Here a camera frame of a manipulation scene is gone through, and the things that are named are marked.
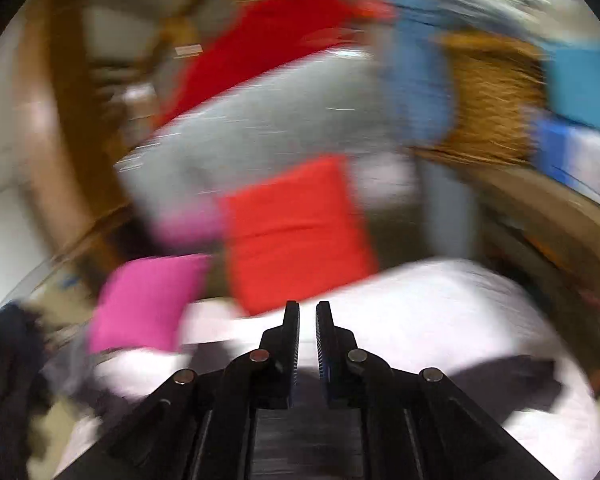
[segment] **white blanket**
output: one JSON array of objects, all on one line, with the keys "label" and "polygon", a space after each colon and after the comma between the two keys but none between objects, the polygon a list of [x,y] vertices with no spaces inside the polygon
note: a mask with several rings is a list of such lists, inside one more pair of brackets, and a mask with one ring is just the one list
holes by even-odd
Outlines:
[{"label": "white blanket", "polygon": [[[452,374],[502,356],[555,358],[556,378],[564,388],[551,412],[515,413],[505,428],[559,480],[590,480],[600,469],[598,413],[586,377],[514,283],[470,262],[427,260],[303,301],[298,366],[315,373],[315,305],[320,300],[331,303],[334,322],[352,330],[360,348],[401,370],[435,366]],[[221,338],[229,339],[227,346],[238,356],[257,348],[262,332],[281,324],[282,317],[277,310],[227,321]],[[104,374],[107,385],[120,394],[148,394],[179,363],[166,359],[162,373],[152,367],[144,392],[120,389],[124,381],[110,369]],[[116,366],[112,361],[104,365]]]}]

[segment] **bed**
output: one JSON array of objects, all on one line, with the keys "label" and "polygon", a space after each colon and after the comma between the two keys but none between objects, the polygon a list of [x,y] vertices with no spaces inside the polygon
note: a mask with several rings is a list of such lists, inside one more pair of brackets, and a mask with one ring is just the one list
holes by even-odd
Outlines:
[{"label": "bed", "polygon": [[[554,358],[563,390],[551,410],[516,412],[504,427],[560,480],[592,479],[600,469],[600,427],[589,383],[513,282],[464,260],[424,260],[303,301],[298,367],[313,375],[317,375],[315,305],[320,300],[331,303],[334,322],[353,330],[360,348],[402,370],[435,366],[450,375],[503,356]],[[210,310],[205,322],[214,320],[213,338],[224,340],[231,356],[257,348],[263,330],[280,324],[283,315],[281,309],[235,317],[222,302],[203,308]],[[177,356],[164,355],[148,367],[146,355],[134,357],[133,352],[138,351],[100,365],[107,386],[127,396],[150,393],[182,363]],[[130,372],[134,360],[137,371]],[[142,374],[143,369],[144,373],[150,369],[151,377],[144,383],[136,379],[130,386],[128,374]],[[96,427],[92,420],[76,425],[59,469],[90,445]]]}]

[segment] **red pillow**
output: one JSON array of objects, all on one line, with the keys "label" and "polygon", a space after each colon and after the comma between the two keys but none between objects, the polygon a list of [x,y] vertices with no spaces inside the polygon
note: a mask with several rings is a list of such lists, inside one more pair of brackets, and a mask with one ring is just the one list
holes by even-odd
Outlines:
[{"label": "red pillow", "polygon": [[228,270],[252,316],[377,272],[344,156],[321,156],[227,197]]}]

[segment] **woven basket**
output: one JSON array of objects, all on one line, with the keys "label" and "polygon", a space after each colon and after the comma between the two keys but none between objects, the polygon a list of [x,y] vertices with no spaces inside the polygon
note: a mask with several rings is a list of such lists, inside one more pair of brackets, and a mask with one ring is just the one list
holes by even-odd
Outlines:
[{"label": "woven basket", "polygon": [[543,108],[541,51],[487,32],[441,39],[456,92],[456,126],[433,148],[415,148],[443,162],[524,164],[532,151],[525,109]]}]

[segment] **red fabric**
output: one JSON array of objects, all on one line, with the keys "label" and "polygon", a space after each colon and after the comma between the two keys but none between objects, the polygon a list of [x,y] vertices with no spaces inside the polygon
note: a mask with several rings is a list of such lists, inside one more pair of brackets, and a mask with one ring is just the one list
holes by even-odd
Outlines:
[{"label": "red fabric", "polygon": [[252,316],[378,271],[345,163],[321,156],[225,199],[230,283]]},{"label": "red fabric", "polygon": [[184,73],[163,126],[211,97],[277,66],[342,42],[338,30],[352,16],[344,0],[263,0],[195,58]]}]

